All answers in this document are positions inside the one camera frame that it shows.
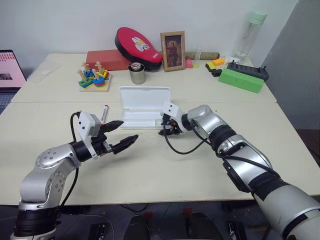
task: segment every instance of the green bottle cap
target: green bottle cap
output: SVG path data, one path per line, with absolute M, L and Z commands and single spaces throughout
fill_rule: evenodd
M 266 12 L 262 12 L 262 11 L 252 11 L 251 12 L 251 16 L 249 19 L 249 22 L 255 25 L 262 25 L 267 17 L 267 13 Z

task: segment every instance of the water bottle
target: water bottle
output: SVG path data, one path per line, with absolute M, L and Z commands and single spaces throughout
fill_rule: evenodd
M 233 54 L 233 56 L 239 58 L 241 62 L 243 62 L 247 57 L 266 17 L 267 13 L 260 11 L 252 11 L 249 23 L 243 33 L 238 48 Z

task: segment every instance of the stainless steel cup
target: stainless steel cup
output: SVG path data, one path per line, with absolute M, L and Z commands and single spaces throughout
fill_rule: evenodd
M 134 84 L 144 84 L 146 81 L 145 66 L 139 62 L 133 62 L 128 65 L 131 81 Z

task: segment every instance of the green block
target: green block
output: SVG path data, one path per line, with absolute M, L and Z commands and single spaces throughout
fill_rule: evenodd
M 86 79 L 87 79 L 86 82 L 84 82 L 82 80 L 78 81 L 79 86 L 84 88 L 84 89 L 92 84 L 92 80 L 91 79 L 88 79 L 88 78 L 86 78 Z
M 241 72 L 230 69 L 223 69 L 219 77 L 219 82 L 235 86 L 237 88 L 245 89 L 250 92 L 260 92 L 264 85 L 264 80 L 254 76 L 246 75 Z

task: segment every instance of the cartoon print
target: cartoon print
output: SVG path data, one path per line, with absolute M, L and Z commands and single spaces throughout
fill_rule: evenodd
M 143 52 L 144 50 L 148 50 L 150 48 L 148 44 L 146 44 L 143 40 L 136 36 L 132 37 L 131 39 L 135 43 L 136 49 L 138 49 L 140 52 Z

